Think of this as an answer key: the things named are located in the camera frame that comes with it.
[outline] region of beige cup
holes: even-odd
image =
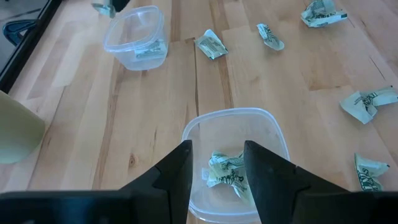
[[[44,121],[0,91],[0,164],[27,157],[43,135]]]

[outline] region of wooden table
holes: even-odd
[[[309,0],[132,0],[165,14],[169,54],[159,68],[126,70],[102,47],[110,19],[90,1],[64,1],[10,95],[47,123],[29,158],[0,166],[0,190],[118,189],[163,158],[198,115],[225,108],[271,112],[292,162],[359,190],[354,152],[388,162],[398,190],[398,104],[366,125],[339,101],[356,90],[398,86],[395,0],[345,0],[349,19],[310,29]],[[266,47],[269,24],[285,49]],[[229,54],[209,60],[193,40],[213,29]],[[191,214],[188,222],[199,222]]]

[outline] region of crumpled paper money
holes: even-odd
[[[167,54],[167,43],[163,39],[157,39],[146,47],[134,50],[136,60],[163,58]]]
[[[243,152],[236,157],[228,157],[221,152],[213,152],[209,160],[210,172],[207,186],[229,184],[244,203],[254,205],[246,170],[244,168]]]
[[[340,102],[341,107],[363,124],[368,123],[377,113],[376,106],[398,102],[398,94],[392,86],[380,90],[357,91]]]
[[[282,50],[285,47],[285,44],[274,35],[268,25],[257,24],[257,28],[259,29],[259,33],[264,40],[264,43],[268,47],[274,50]]]
[[[301,20],[309,27],[323,27],[343,19],[347,19],[347,13],[336,11],[333,0],[315,0],[301,13]]]
[[[358,174],[359,183],[363,191],[382,191],[383,186],[376,177],[385,173],[390,167],[385,162],[372,161],[362,158],[355,153],[355,168]]]
[[[226,47],[211,29],[206,30],[205,35],[195,40],[195,44],[212,60],[228,53]]]

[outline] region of clear plastic container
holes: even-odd
[[[164,16],[156,6],[144,6],[114,18],[104,39],[128,70],[148,70],[163,64],[168,48]]]
[[[275,118],[259,108],[235,108],[199,116],[187,124],[182,140],[193,144],[193,182],[189,210],[198,218],[216,223],[248,223],[259,220],[255,206],[245,203],[232,186],[207,187],[209,159],[213,151],[238,155],[245,140],[253,140],[290,160],[286,142]]]

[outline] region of wood grain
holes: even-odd
[[[380,181],[398,190],[398,104],[367,125],[339,106],[356,90],[398,86],[398,5],[335,2],[349,20],[310,29],[300,20],[310,0],[132,0],[123,12],[163,11],[170,41],[164,64],[141,72],[103,50],[110,19],[89,0],[62,2],[10,92],[47,131],[27,159],[0,166],[0,191],[118,189],[170,152],[194,117],[247,106],[275,116],[295,164],[359,190],[358,152],[388,162]],[[263,44],[260,22],[283,51]],[[229,54],[210,60],[195,47],[207,29]],[[189,213],[187,223],[204,222]]]

